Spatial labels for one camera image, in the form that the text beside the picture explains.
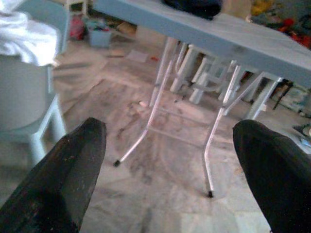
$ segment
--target paper on floor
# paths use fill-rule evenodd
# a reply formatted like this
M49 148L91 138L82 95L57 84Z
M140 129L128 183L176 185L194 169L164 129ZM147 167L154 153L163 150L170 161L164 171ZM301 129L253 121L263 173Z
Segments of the paper on floor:
M146 62L148 57L147 53L143 53L143 52L139 52L136 50L132 50L127 56L126 58L135 62Z

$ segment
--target black bag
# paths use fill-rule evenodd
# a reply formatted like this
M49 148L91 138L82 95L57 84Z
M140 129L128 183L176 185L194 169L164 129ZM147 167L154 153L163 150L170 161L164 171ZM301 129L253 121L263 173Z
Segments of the black bag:
M223 0L163 0L164 3L180 11L186 11L196 16L213 19L222 8Z

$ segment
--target marble floor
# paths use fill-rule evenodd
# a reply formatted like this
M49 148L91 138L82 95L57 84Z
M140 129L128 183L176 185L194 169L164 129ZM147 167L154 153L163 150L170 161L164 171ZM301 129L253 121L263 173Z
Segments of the marble floor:
M124 57L132 49L148 53L145 63ZM88 117L107 124L107 150L82 233L268 233L262 215L236 157L232 127L243 118L249 104L239 103L224 117L210 150L215 198L205 194L201 152L180 141L148 133L146 139L119 168L113 163L134 142L146 123L148 102L161 49L120 36L110 49L92 48L84 41L70 42L54 71L69 131ZM180 95L164 93L162 105L209 124L217 100L204 95L199 105L187 101L191 90ZM279 106L262 112L258 121L282 132L308 122ZM159 114L154 126L182 135L197 144L206 125ZM47 146L51 148L47 135ZM27 174L26 145L0 143L0 206Z

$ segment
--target gray bin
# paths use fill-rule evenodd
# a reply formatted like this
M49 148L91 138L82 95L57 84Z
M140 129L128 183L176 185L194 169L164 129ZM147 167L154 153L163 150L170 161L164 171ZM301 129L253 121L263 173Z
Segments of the gray bin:
M0 131L27 126L46 111L48 67L0 55Z

